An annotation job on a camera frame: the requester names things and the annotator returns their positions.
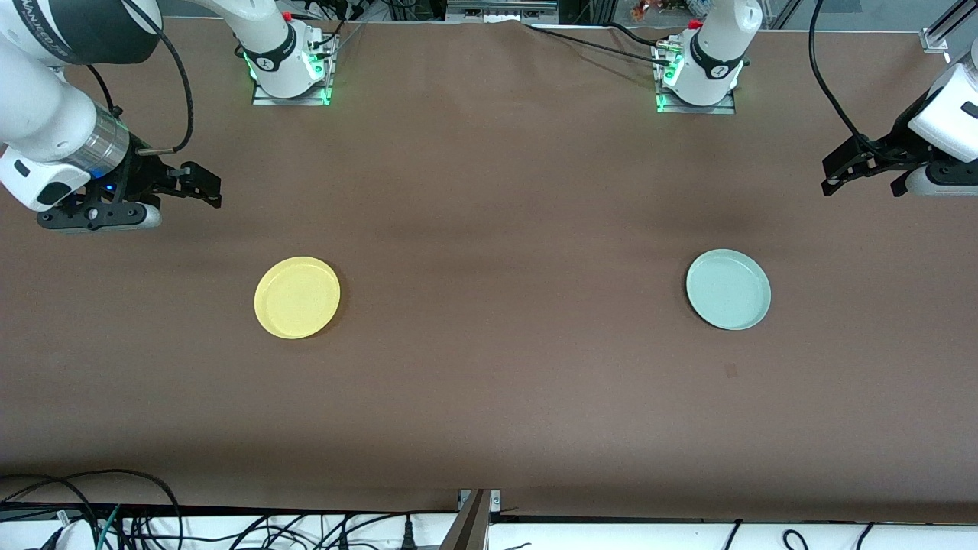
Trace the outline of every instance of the black cable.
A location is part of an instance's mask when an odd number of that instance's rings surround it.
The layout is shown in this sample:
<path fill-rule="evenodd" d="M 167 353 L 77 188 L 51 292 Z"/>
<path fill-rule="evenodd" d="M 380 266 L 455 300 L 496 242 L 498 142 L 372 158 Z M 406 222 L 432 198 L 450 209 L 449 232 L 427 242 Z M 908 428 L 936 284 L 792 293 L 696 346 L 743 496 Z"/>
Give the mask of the black cable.
<path fill-rule="evenodd" d="M 54 476 L 46 476 L 43 474 L 10 474 L 7 476 L 0 476 L 0 482 L 7 481 L 7 480 L 22 480 L 22 479 L 30 479 L 30 480 L 41 479 L 44 481 L 40 483 L 35 483 L 34 485 L 30 485 L 27 488 L 23 488 L 19 491 L 7 495 L 2 500 L 0 500 L 0 505 L 7 504 L 10 500 L 13 500 L 22 495 L 26 495 L 36 488 L 40 488 L 51 483 L 58 483 L 60 485 L 63 485 L 72 493 L 74 493 L 74 495 L 81 502 L 82 518 L 84 518 L 85 522 L 88 523 L 88 527 L 92 531 L 92 542 L 95 543 L 96 545 L 98 544 L 99 542 L 99 526 L 97 521 L 98 516 L 95 515 L 95 510 L 92 509 L 92 503 L 88 501 L 84 493 L 78 490 L 78 487 L 74 486 L 73 483 L 70 483 L 66 479 L 56 478 Z"/>
<path fill-rule="evenodd" d="M 731 530 L 730 536 L 727 537 L 727 544 L 724 544 L 724 550 L 731 550 L 731 545 L 734 544 L 734 535 L 736 534 L 737 530 L 740 529 L 740 524 L 742 523 L 743 520 L 736 520 L 733 522 L 733 529 Z"/>
<path fill-rule="evenodd" d="M 866 535 L 869 534 L 869 530 L 872 526 L 876 525 L 874 522 L 869 522 L 866 524 L 866 528 L 860 533 L 859 538 L 856 539 L 856 550 L 863 550 L 863 541 L 866 539 Z"/>
<path fill-rule="evenodd" d="M 856 138 L 856 141 L 864 149 L 870 151 L 877 157 L 883 160 L 888 160 L 890 162 L 899 162 L 899 163 L 916 162 L 916 160 L 914 159 L 898 159 L 898 158 L 890 157 L 889 155 L 886 155 L 884 152 L 876 149 L 869 142 L 868 138 L 865 135 L 863 135 L 862 132 L 859 131 L 859 128 L 856 127 L 856 124 L 852 121 L 852 119 L 849 118 L 848 115 L 846 115 L 846 112 L 842 109 L 842 105 L 840 105 L 839 101 L 835 99 L 835 95 L 832 93 L 832 91 L 828 89 L 828 84 L 826 84 L 825 79 L 822 78 L 822 71 L 819 70 L 819 61 L 815 53 L 815 27 L 819 22 L 819 14 L 822 12 L 822 4 L 824 3 L 824 1 L 825 0 L 816 0 L 815 11 L 812 13 L 812 22 L 809 24 L 808 27 L 808 61 L 809 64 L 812 66 L 812 73 L 815 75 L 815 80 L 819 83 L 819 87 L 822 89 L 822 93 L 825 94 L 825 97 L 828 99 L 828 102 L 831 103 L 832 108 L 835 109 L 835 113 L 839 116 L 839 118 L 842 119 L 842 122 L 846 125 L 847 128 L 849 128 L 849 132 L 852 133 L 853 137 Z"/>
<path fill-rule="evenodd" d="M 365 522 L 363 522 L 361 524 L 357 524 L 357 525 L 355 525 L 355 526 L 353 526 L 353 527 L 351 527 L 349 529 L 347 529 L 345 526 L 343 528 L 345 529 L 345 533 L 348 535 L 348 534 L 350 534 L 351 532 L 353 532 L 353 531 L 355 531 L 357 529 L 366 527 L 366 526 L 371 525 L 371 524 L 375 524 L 377 522 L 382 522 L 384 520 L 389 520 L 391 518 L 399 518 L 401 516 L 410 516 L 410 515 L 417 515 L 417 514 L 437 514 L 437 513 L 440 513 L 440 512 L 444 512 L 444 510 L 411 510 L 409 512 L 397 512 L 397 513 L 394 513 L 394 514 L 384 514 L 383 516 L 379 516 L 377 518 L 366 520 Z M 329 533 L 327 533 L 326 536 L 330 536 L 330 534 L 332 534 L 337 529 L 339 529 L 339 526 L 334 527 Z M 339 539 L 334 540 L 333 542 L 331 542 L 330 544 L 328 544 L 323 550 L 330 550 L 331 548 L 335 547 L 338 542 L 339 542 Z"/>
<path fill-rule="evenodd" d="M 617 28 L 618 30 L 624 32 L 626 36 L 628 36 L 629 38 L 635 40 L 640 44 L 644 44 L 645 46 L 655 46 L 655 40 L 645 40 L 641 36 L 638 36 L 636 33 L 632 32 L 631 29 L 629 29 L 624 24 L 615 23 L 614 21 L 612 21 L 612 22 L 605 23 L 604 25 L 610 26 L 611 28 Z"/>
<path fill-rule="evenodd" d="M 52 484 L 52 483 L 61 483 L 61 484 L 65 485 L 65 486 L 68 486 L 69 488 L 73 487 L 73 491 L 75 492 L 75 494 L 78 495 L 79 498 L 84 498 L 84 495 L 81 494 L 80 491 L 78 491 L 77 487 L 74 487 L 74 485 L 72 485 L 71 483 L 69 483 L 67 481 L 68 480 L 74 480 L 74 479 L 77 479 L 77 478 L 87 478 L 87 477 L 90 477 L 90 476 L 103 476 L 103 475 L 108 475 L 108 474 L 122 474 L 122 475 L 125 475 L 125 476 L 134 476 L 136 478 L 141 478 L 143 480 L 150 481 L 151 483 L 153 483 L 154 485 L 156 485 L 157 487 L 159 487 L 159 489 L 162 490 L 163 493 L 166 494 L 166 498 L 169 499 L 170 504 L 173 506 L 173 511 L 176 514 L 177 525 L 178 525 L 178 528 L 179 528 L 179 535 L 180 535 L 181 539 L 183 538 L 183 534 L 184 534 L 183 517 L 181 516 L 181 513 L 180 513 L 180 503 L 177 502 L 177 498 L 173 494 L 173 491 L 170 489 L 169 485 L 167 485 L 165 481 L 161 480 L 160 478 L 157 478 L 156 476 L 153 476 L 151 474 L 147 474 L 145 472 L 140 472 L 138 470 L 126 470 L 126 469 L 121 469 L 121 468 L 111 468 L 111 469 L 107 469 L 107 470 L 92 470 L 90 472 L 81 472 L 81 473 L 78 473 L 78 474 L 71 474 L 69 476 L 64 476 L 64 477 L 61 477 L 61 478 L 55 478 L 55 477 L 52 477 L 52 476 L 44 476 L 44 475 L 37 475 L 37 474 L 11 474 L 11 475 L 8 475 L 8 476 L 0 476 L 0 481 L 9 480 L 9 479 L 17 479 L 17 478 L 41 478 L 41 479 L 45 480 L 45 481 L 37 482 L 37 483 L 35 483 L 35 484 L 33 484 L 33 485 L 29 486 L 29 487 L 23 488 L 23 489 L 15 492 L 15 493 L 7 496 L 3 500 L 0 500 L 0 504 L 5 503 L 5 502 L 7 502 L 8 500 L 10 500 L 12 498 L 17 498 L 18 496 L 29 494 L 30 492 L 33 492 L 33 491 L 35 491 L 35 490 L 37 490 L 37 489 L 39 489 L 39 488 L 41 488 L 41 487 L 43 487 L 45 485 L 49 485 L 49 484 Z M 91 510 L 91 505 L 88 503 L 88 500 L 87 499 L 86 500 L 83 500 L 83 503 L 85 503 L 86 506 L 88 507 L 88 509 Z M 93 530 L 93 533 L 95 534 L 96 543 L 97 543 L 98 542 L 97 522 L 94 522 L 93 521 L 92 525 L 94 526 L 94 527 L 92 527 L 92 530 Z M 177 550 L 181 550 L 182 548 L 183 548 L 183 541 L 182 540 L 178 540 L 177 541 Z"/>
<path fill-rule="evenodd" d="M 338 525 L 336 525 L 336 527 L 330 529 L 330 532 L 324 534 L 323 538 L 320 539 L 320 541 L 316 544 L 316 546 L 313 546 L 312 550 L 319 550 L 320 548 L 323 547 L 324 544 L 326 544 L 327 539 L 333 536 L 333 533 L 337 532 L 341 528 L 346 529 L 346 522 L 348 522 L 349 519 L 350 516 L 343 516 L 343 521 L 340 522 Z"/>
<path fill-rule="evenodd" d="M 549 34 L 550 36 L 556 36 L 557 38 L 563 38 L 564 40 L 570 40 L 571 42 L 577 42 L 578 44 L 584 44 L 585 46 L 591 46 L 592 48 L 598 48 L 599 50 L 604 50 L 605 52 L 611 52 L 613 54 L 618 54 L 620 56 L 625 56 L 628 58 L 633 58 L 637 60 L 642 60 L 644 62 L 651 63 L 653 65 L 667 66 L 669 62 L 665 60 L 657 60 L 646 56 L 640 56 L 638 54 L 633 54 L 631 52 L 623 52 L 621 50 L 616 50 L 614 48 L 609 48 L 607 46 L 602 46 L 601 44 L 595 44 L 594 42 L 588 42 L 587 40 L 581 40 L 580 38 L 574 38 L 573 36 L 567 36 L 566 34 L 560 34 L 559 32 L 553 32 L 552 30 L 547 30 L 545 28 L 538 28 L 536 26 L 527 25 L 528 28 L 532 28 L 537 32 L 543 32 L 544 34 Z"/>
<path fill-rule="evenodd" d="M 146 25 L 148 25 L 153 32 L 159 35 L 159 40 L 162 41 L 163 45 L 166 46 L 166 49 L 169 50 L 170 55 L 173 57 L 173 63 L 176 64 L 177 70 L 180 72 L 180 80 L 184 87 L 184 96 L 187 98 L 187 131 L 184 133 L 184 138 L 180 141 L 180 143 L 169 149 L 162 150 L 160 154 L 170 155 L 177 153 L 178 151 L 181 151 L 183 148 L 187 147 L 187 144 L 190 143 L 190 138 L 194 135 L 194 96 L 190 91 L 190 78 L 187 76 L 187 70 L 184 68 L 183 60 L 180 59 L 180 54 L 177 53 L 177 49 L 173 46 L 173 43 L 170 42 L 170 39 L 166 37 L 163 29 L 160 28 L 159 25 L 157 25 L 156 22 L 154 22 L 142 8 L 137 6 L 133 0 L 122 0 L 122 2 L 132 9 L 133 12 L 136 12 L 136 15 L 142 18 Z"/>
<path fill-rule="evenodd" d="M 798 540 L 801 541 L 802 548 L 804 548 L 804 550 L 808 550 L 808 542 L 805 541 L 805 537 L 802 536 L 800 532 L 794 529 L 788 529 L 781 534 L 781 543 L 784 544 L 784 550 L 798 550 L 797 548 L 792 546 L 790 542 L 788 542 L 788 536 L 792 534 L 797 536 Z"/>
<path fill-rule="evenodd" d="M 258 526 L 262 524 L 262 522 L 264 522 L 265 520 L 271 517 L 272 517 L 271 514 L 267 514 L 252 522 L 250 526 L 248 526 L 244 531 L 242 531 L 241 533 L 238 534 L 238 536 L 235 537 L 235 541 L 231 543 L 231 547 L 228 548 L 228 550 L 236 550 L 238 548 L 238 545 L 241 544 L 242 541 L 245 540 L 245 538 L 247 538 L 250 532 L 254 531 L 256 528 L 258 528 Z"/>
<path fill-rule="evenodd" d="M 343 24 L 344 23 L 346 23 L 346 20 L 339 20 L 339 24 L 336 26 L 336 29 L 333 32 L 331 32 L 330 35 L 328 37 L 324 38 L 323 40 L 320 40 L 319 42 L 313 42 L 312 47 L 313 48 L 318 48 L 320 46 L 323 46 L 323 45 L 327 44 L 330 40 L 333 40 L 334 38 L 336 38 L 339 35 L 340 30 L 343 29 Z"/>
<path fill-rule="evenodd" d="M 866 524 L 866 528 L 863 529 L 863 532 L 860 533 L 859 538 L 856 539 L 856 550 L 863 550 L 863 541 L 866 540 L 866 535 L 869 534 L 869 530 L 872 529 L 872 526 L 874 525 L 874 522 L 869 522 Z M 805 537 L 795 529 L 788 529 L 781 534 L 781 543 L 784 545 L 784 550 L 798 550 L 788 541 L 788 536 L 792 534 L 798 537 L 798 540 L 801 542 L 802 550 L 808 550 L 808 541 L 806 541 Z"/>
<path fill-rule="evenodd" d="M 95 69 L 94 65 L 86 65 L 85 67 L 88 68 L 89 72 L 92 73 L 92 76 L 95 76 L 95 79 L 99 82 L 99 87 L 102 88 L 102 95 L 106 98 L 106 107 L 109 108 L 109 112 L 112 113 L 112 116 L 119 118 L 119 115 L 122 115 L 122 109 L 118 110 L 118 115 L 115 113 L 117 107 L 115 106 L 115 103 L 112 102 L 112 93 L 109 92 L 109 87 L 102 79 L 102 75 L 99 74 L 99 70 Z"/>

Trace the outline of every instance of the cable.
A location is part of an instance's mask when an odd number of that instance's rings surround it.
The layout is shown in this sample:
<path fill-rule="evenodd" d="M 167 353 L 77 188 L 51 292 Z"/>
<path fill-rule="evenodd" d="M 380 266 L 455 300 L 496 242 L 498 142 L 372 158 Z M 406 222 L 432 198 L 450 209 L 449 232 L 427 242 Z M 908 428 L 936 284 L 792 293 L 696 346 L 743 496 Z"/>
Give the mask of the cable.
<path fill-rule="evenodd" d="M 800 532 L 794 529 L 788 529 L 787 531 L 781 534 L 781 543 L 784 544 L 784 550 L 798 550 L 794 546 L 791 546 L 791 543 L 788 542 L 788 536 L 792 534 L 797 536 L 798 540 L 801 541 L 802 548 L 808 550 L 808 542 L 805 541 L 805 537 L 802 536 Z"/>
<path fill-rule="evenodd" d="M 863 550 L 863 541 L 866 540 L 866 535 L 869 534 L 869 530 L 874 526 L 874 522 L 869 522 L 866 524 L 866 528 L 860 533 L 859 538 L 856 539 L 856 550 Z M 808 550 L 808 542 L 805 537 L 801 535 L 800 532 L 795 529 L 788 529 L 781 534 L 781 543 L 784 545 L 784 550 L 798 550 L 788 541 L 788 536 L 795 535 L 798 537 L 798 541 L 801 542 L 802 550 Z"/>
<path fill-rule="evenodd" d="M 632 40 L 635 40 L 636 42 L 638 42 L 640 44 L 644 44 L 645 46 L 655 46 L 655 41 L 654 40 L 645 40 L 641 36 L 638 36 L 636 33 L 632 32 L 624 24 L 615 23 L 614 21 L 612 21 L 612 22 L 605 23 L 604 25 L 605 26 L 610 26 L 611 28 L 617 28 L 618 30 L 624 32 L 625 33 L 625 36 L 628 36 L 629 38 L 631 38 Z"/>
<path fill-rule="evenodd" d="M 733 522 L 733 530 L 731 530 L 730 536 L 727 537 L 727 544 L 724 544 L 724 550 L 731 550 L 731 545 L 734 544 L 734 535 L 736 534 L 737 530 L 740 529 L 740 524 L 742 523 L 743 520 L 736 520 Z"/>
<path fill-rule="evenodd" d="M 604 50 L 605 52 L 611 52 L 612 54 L 618 54 L 620 56 L 625 56 L 627 58 L 633 58 L 637 60 L 642 60 L 653 65 L 667 66 L 669 62 L 665 60 L 657 60 L 646 56 L 640 56 L 638 54 L 633 54 L 631 52 L 623 52 L 621 50 L 616 50 L 614 48 L 609 48 L 607 46 L 602 46 L 601 44 L 595 44 L 594 42 L 588 42 L 587 40 L 581 40 L 580 38 L 574 38 L 573 36 L 567 36 L 566 34 L 560 34 L 559 32 L 553 32 L 552 30 L 547 30 L 545 28 L 539 28 L 536 26 L 528 25 L 528 28 L 532 28 L 537 32 L 543 32 L 544 34 L 549 34 L 550 36 L 556 36 L 557 38 L 563 38 L 564 40 L 570 40 L 571 42 L 577 42 L 578 44 L 584 44 L 585 46 L 591 46 L 592 48 L 598 48 L 599 50 Z"/>
<path fill-rule="evenodd" d="M 112 513 L 109 514 L 109 519 L 106 520 L 106 526 L 102 528 L 102 533 L 99 534 L 99 542 L 95 545 L 95 550 L 102 550 L 102 547 L 106 545 L 106 535 L 109 534 L 109 527 L 112 525 L 112 521 L 115 520 L 115 515 L 119 513 L 120 504 L 116 504 L 115 508 L 112 508 Z"/>
<path fill-rule="evenodd" d="M 825 94 L 825 97 L 828 98 L 828 102 L 831 103 L 832 108 L 835 109 L 835 113 L 839 115 L 839 118 L 842 119 L 842 122 L 846 125 L 847 128 L 849 128 L 850 133 L 852 133 L 853 137 L 856 138 L 856 141 L 864 149 L 870 151 L 875 156 L 883 160 L 888 160 L 890 162 L 913 163 L 918 161 L 914 159 L 899 159 L 899 158 L 890 157 L 889 155 L 886 155 L 882 151 L 876 149 L 869 142 L 867 137 L 863 135 L 862 132 L 859 131 L 859 129 L 856 127 L 856 124 L 852 121 L 852 119 L 849 118 L 848 115 L 846 115 L 846 112 L 842 109 L 842 106 L 839 104 L 839 101 L 835 99 L 835 95 L 832 94 L 832 91 L 828 89 L 828 84 L 826 84 L 825 79 L 822 78 L 822 71 L 819 70 L 819 61 L 815 54 L 815 27 L 819 22 L 819 14 L 822 12 L 822 4 L 824 3 L 824 1 L 825 0 L 816 0 L 815 11 L 812 13 L 812 22 L 809 24 L 808 27 L 808 61 L 809 64 L 812 66 L 812 73 L 815 75 L 815 80 L 819 83 L 819 87 L 822 89 L 822 93 Z"/>
<path fill-rule="evenodd" d="M 0 476 L 0 481 L 18 480 L 24 478 L 31 479 L 31 480 L 42 479 L 44 481 L 41 483 L 35 483 L 34 485 L 31 485 L 27 488 L 21 489 L 19 491 L 7 495 L 2 500 L 0 500 L 0 505 L 7 504 L 10 500 L 28 494 L 35 488 L 43 487 L 44 485 L 48 485 L 51 483 L 61 484 L 69 491 L 74 493 L 74 495 L 78 497 L 78 500 L 81 501 L 81 508 L 82 508 L 81 515 L 82 518 L 84 518 L 85 522 L 88 524 L 89 529 L 92 531 L 92 543 L 95 544 L 98 541 L 99 533 L 98 533 L 98 526 L 96 525 L 97 517 L 95 515 L 95 510 L 92 509 L 92 503 L 89 502 L 87 498 L 85 498 L 84 493 L 78 490 L 78 487 L 74 486 L 73 483 L 70 483 L 63 478 L 55 478 L 54 476 L 46 476 L 43 474 L 10 474 L 7 476 Z"/>
<path fill-rule="evenodd" d="M 90 503 L 88 502 L 87 499 L 84 499 L 85 497 L 84 497 L 83 494 L 81 494 L 81 491 L 78 491 L 77 487 L 75 487 L 74 485 L 72 485 L 71 483 L 69 483 L 67 481 L 68 480 L 74 480 L 76 478 L 86 478 L 86 477 L 89 477 L 89 476 L 102 476 L 102 475 L 107 475 L 107 474 L 123 474 L 123 475 L 126 475 L 126 476 L 134 476 L 136 478 L 141 478 L 141 479 L 150 481 L 154 485 L 156 485 L 157 487 L 159 487 L 159 489 L 162 490 L 163 493 L 166 494 L 166 498 L 170 501 L 170 504 L 173 506 L 173 511 L 174 511 L 174 513 L 176 515 L 176 520 L 177 520 L 177 525 L 178 525 L 178 534 L 180 535 L 180 539 L 178 539 L 178 541 L 177 541 L 177 550 L 181 550 L 183 548 L 183 540 L 182 539 L 183 539 L 183 535 L 184 535 L 184 528 L 183 528 L 183 517 L 182 517 L 182 515 L 180 513 L 180 503 L 177 502 L 176 496 L 173 494 L 173 491 L 170 489 L 169 485 L 166 484 L 166 482 L 164 482 L 160 478 L 157 478 L 156 476 L 147 474 L 145 472 L 140 472 L 138 470 L 125 470 L 125 469 L 120 469 L 120 468 L 112 468 L 112 469 L 107 469 L 107 470 L 92 470 L 90 472 L 81 472 L 81 473 L 78 473 L 78 474 L 71 474 L 69 476 L 64 476 L 62 478 L 55 478 L 55 477 L 52 477 L 52 476 L 44 476 L 44 475 L 37 475 L 37 474 L 12 474 L 12 475 L 8 475 L 8 476 L 0 476 L 0 481 L 4 481 L 4 480 L 8 480 L 8 479 L 17 479 L 17 478 L 40 478 L 42 480 L 45 480 L 45 481 L 37 482 L 37 483 L 35 483 L 35 484 L 31 485 L 31 486 L 25 487 L 25 488 L 23 488 L 23 489 L 15 492 L 15 493 L 11 494 L 11 495 L 8 495 L 3 500 L 0 500 L 0 504 L 5 503 L 5 502 L 7 502 L 8 500 L 10 500 L 12 498 L 16 498 L 18 496 L 22 496 L 22 495 L 28 494 L 28 493 L 30 493 L 30 492 L 32 492 L 34 490 L 37 490 L 37 489 L 39 489 L 39 488 L 41 488 L 41 487 L 43 487 L 45 485 L 49 485 L 51 483 L 61 483 L 61 484 L 65 485 L 65 486 L 68 486 L 69 488 L 71 488 L 75 492 L 75 494 L 77 494 L 79 496 L 79 498 L 83 499 L 83 503 L 86 504 L 88 510 L 91 510 Z M 94 512 L 92 512 L 92 516 L 93 516 L 93 520 L 92 520 L 91 524 L 93 526 L 95 524 Z M 97 530 L 96 530 L 95 527 L 92 527 L 92 532 L 94 534 L 93 540 L 97 540 L 98 539 L 98 534 L 97 534 Z"/>
<path fill-rule="evenodd" d="M 866 535 L 869 534 L 869 530 L 872 526 L 876 525 L 874 522 L 869 522 L 866 524 L 866 528 L 860 533 L 859 538 L 856 539 L 856 550 L 863 550 L 863 541 L 866 540 Z"/>
<path fill-rule="evenodd" d="M 417 515 L 417 514 L 437 514 L 439 512 L 444 512 L 444 510 L 411 510 L 409 512 L 397 512 L 397 513 L 394 513 L 394 514 L 384 514 L 383 516 L 379 516 L 377 518 L 366 520 L 365 522 L 363 522 L 361 524 L 357 524 L 357 525 L 355 525 L 355 526 L 353 526 L 353 527 L 351 527 L 349 529 L 347 529 L 345 526 L 343 528 L 345 529 L 346 534 L 350 534 L 351 532 L 353 532 L 353 531 L 355 531 L 357 529 L 361 529 L 361 528 L 366 527 L 368 525 L 375 524 L 377 522 L 382 522 L 384 520 L 389 520 L 391 518 L 399 518 L 401 516 L 409 516 L 409 515 Z M 339 529 L 339 526 L 334 527 L 329 533 L 327 533 L 326 536 L 330 536 L 337 529 Z M 338 542 L 339 542 L 339 540 L 334 540 L 333 542 L 331 542 L 330 544 L 328 544 L 323 550 L 330 550 L 331 548 L 335 547 Z"/>
<path fill-rule="evenodd" d="M 180 72 L 180 81 L 183 83 L 184 96 L 187 98 L 187 131 L 184 133 L 184 138 L 177 145 L 168 149 L 144 149 L 137 152 L 140 156 L 153 156 L 153 155 L 172 155 L 181 151 L 183 148 L 187 147 L 190 143 L 190 138 L 194 135 L 194 96 L 190 91 L 190 78 L 187 76 L 187 70 L 184 68 L 183 60 L 180 59 L 180 54 L 177 53 L 177 49 L 170 42 L 170 39 L 166 37 L 163 29 L 153 21 L 153 19 L 143 11 L 142 8 L 136 5 L 133 0 L 122 0 L 126 6 L 128 6 L 133 12 L 136 12 L 143 22 L 148 25 L 153 32 L 159 35 L 159 40 L 162 41 L 166 49 L 170 51 L 170 55 L 173 57 L 173 63 L 176 64 L 177 70 Z"/>
<path fill-rule="evenodd" d="M 86 65 L 85 67 L 88 68 L 92 76 L 95 76 L 95 79 L 99 82 L 99 87 L 102 88 L 102 95 L 106 98 L 106 107 L 109 108 L 109 112 L 112 113 L 112 116 L 119 118 L 122 115 L 122 109 L 118 109 L 115 103 L 112 102 L 112 94 L 109 92 L 109 87 L 106 85 L 106 82 L 102 79 L 102 75 L 99 74 L 99 70 L 95 69 L 94 65 Z"/>

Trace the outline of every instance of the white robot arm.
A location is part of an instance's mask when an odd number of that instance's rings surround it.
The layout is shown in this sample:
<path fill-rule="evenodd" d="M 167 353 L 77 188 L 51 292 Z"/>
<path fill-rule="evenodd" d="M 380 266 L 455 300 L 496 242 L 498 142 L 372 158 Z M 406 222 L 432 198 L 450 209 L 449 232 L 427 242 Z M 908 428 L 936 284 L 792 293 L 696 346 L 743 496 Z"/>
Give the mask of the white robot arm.
<path fill-rule="evenodd" d="M 822 192 L 884 171 L 904 172 L 895 197 L 978 196 L 978 40 L 876 141 L 852 136 L 822 161 Z"/>
<path fill-rule="evenodd" d="M 294 97 L 323 78 L 310 61 L 322 52 L 322 31 L 287 21 L 275 0 L 192 1 L 224 18 L 269 95 Z M 0 182 L 40 212 L 42 226 L 153 227 L 156 194 L 220 206 L 219 178 L 192 162 L 175 169 L 148 155 L 121 120 L 55 71 L 141 63 L 161 25 L 156 0 L 0 0 L 0 143 L 7 146 Z"/>
<path fill-rule="evenodd" d="M 675 68 L 662 83 L 691 105 L 720 103 L 736 86 L 743 55 L 763 21 L 757 0 L 715 0 L 701 28 L 679 35 Z"/>

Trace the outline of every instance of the white surface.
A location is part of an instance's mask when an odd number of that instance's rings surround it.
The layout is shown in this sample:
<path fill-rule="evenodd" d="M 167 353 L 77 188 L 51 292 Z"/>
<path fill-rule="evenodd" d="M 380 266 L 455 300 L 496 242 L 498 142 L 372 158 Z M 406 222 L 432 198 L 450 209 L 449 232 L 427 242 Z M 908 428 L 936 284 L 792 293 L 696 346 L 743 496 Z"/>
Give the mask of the white surface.
<path fill-rule="evenodd" d="M 357 517 L 355 526 L 375 516 Z M 422 514 L 413 517 L 415 540 L 419 546 L 438 545 L 448 532 L 454 514 Z M 294 516 L 277 516 L 273 525 L 284 526 Z M 323 528 L 329 531 L 342 520 L 341 515 L 324 517 Z M 219 537 L 245 529 L 257 516 L 227 518 L 190 518 L 187 534 Z M 0 550 L 37 548 L 58 528 L 58 522 L 13 522 L 0 524 Z M 154 522 L 157 534 L 172 534 L 175 523 Z M 296 530 L 318 539 L 320 517 L 306 518 Z M 488 550 L 507 550 L 529 542 L 527 550 L 720 550 L 730 534 L 731 524 L 496 524 L 489 527 Z M 794 528 L 805 536 L 812 550 L 853 550 L 862 532 L 861 525 L 790 525 L 745 524 L 733 540 L 732 550 L 784 550 L 781 534 Z M 365 541 L 379 550 L 397 550 L 404 534 L 404 519 L 392 518 L 355 531 L 350 542 Z M 248 543 L 260 543 L 266 532 L 256 531 Z M 162 541 L 164 548 L 175 549 L 175 541 Z M 203 543 L 186 541 L 186 550 L 226 550 L 231 541 Z M 288 550 L 289 541 L 280 538 L 273 545 Z M 81 525 L 74 525 L 62 536 L 58 550 L 92 550 L 92 535 Z M 301 548 L 293 545 L 292 550 Z M 978 548 L 978 527 L 944 526 L 875 526 L 863 544 L 863 550 L 974 550 Z"/>
<path fill-rule="evenodd" d="M 931 102 L 910 121 L 910 129 L 958 160 L 978 159 L 978 118 L 961 109 L 968 102 L 978 105 L 978 70 L 973 64 L 955 64 L 934 82 L 931 93 Z"/>
<path fill-rule="evenodd" d="M 15 167 L 15 162 L 18 160 L 30 170 L 26 177 L 22 176 Z M 44 205 L 37 200 L 37 196 L 44 191 L 49 183 L 60 181 L 67 185 L 65 194 L 54 202 L 56 205 L 64 197 L 88 183 L 90 179 L 92 176 L 81 168 L 68 164 L 33 162 L 11 147 L 8 147 L 7 151 L 0 155 L 0 183 L 24 206 L 37 212 L 50 210 L 53 206 Z"/>
<path fill-rule="evenodd" d="M 63 159 L 95 127 L 95 104 L 0 37 L 0 142 L 38 162 Z"/>

